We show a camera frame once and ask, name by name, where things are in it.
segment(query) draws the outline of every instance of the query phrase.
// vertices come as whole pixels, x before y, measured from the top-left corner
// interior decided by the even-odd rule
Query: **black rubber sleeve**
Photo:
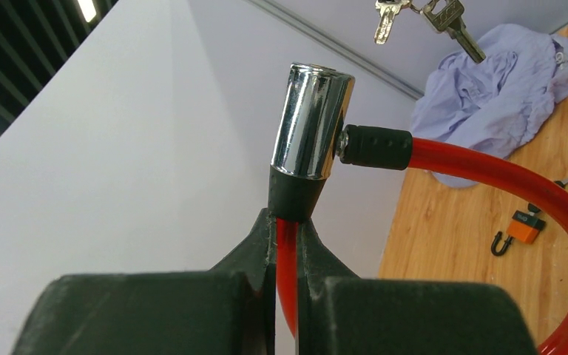
[[[317,205],[325,180],[290,176],[271,166],[268,182],[268,209],[278,218],[305,222]]]
[[[408,131],[347,125],[348,143],[341,163],[372,168],[404,170],[413,154],[413,136]]]

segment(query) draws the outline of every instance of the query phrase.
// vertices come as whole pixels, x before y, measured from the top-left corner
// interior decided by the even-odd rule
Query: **red cable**
[[[568,193],[545,177],[490,155],[446,143],[414,138],[408,167],[479,181],[534,203],[568,234]],[[541,354],[568,354],[568,313],[538,347]]]
[[[293,336],[297,331],[297,222],[277,218],[275,281],[284,318]]]

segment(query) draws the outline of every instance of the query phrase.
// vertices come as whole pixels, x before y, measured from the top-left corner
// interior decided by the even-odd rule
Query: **wooden tabletop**
[[[560,34],[568,37],[568,27]],[[568,98],[510,161],[553,180],[568,176]],[[490,252],[495,233],[526,205],[489,186],[450,189],[409,169],[379,276],[499,285],[519,304],[540,344],[568,311],[568,236],[542,216],[547,226],[532,245],[515,241],[503,257]]]

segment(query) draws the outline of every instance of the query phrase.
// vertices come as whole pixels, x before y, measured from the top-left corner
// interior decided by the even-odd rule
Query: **purple cloth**
[[[568,96],[568,38],[501,24],[478,44],[487,54],[481,64],[461,51],[430,74],[411,132],[507,158],[535,137],[554,105]],[[435,177],[451,187],[475,184]]]

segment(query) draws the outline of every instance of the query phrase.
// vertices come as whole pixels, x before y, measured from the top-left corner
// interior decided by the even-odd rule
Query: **key ring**
[[[429,7],[430,10],[434,10],[434,7],[436,7],[436,5],[439,3],[439,1],[441,1],[441,0],[430,0],[430,2],[428,2],[427,5],[425,5],[425,6]],[[417,7],[415,7],[413,2],[410,2],[409,8],[412,11],[414,11],[415,13],[421,14],[422,9],[418,9]]]

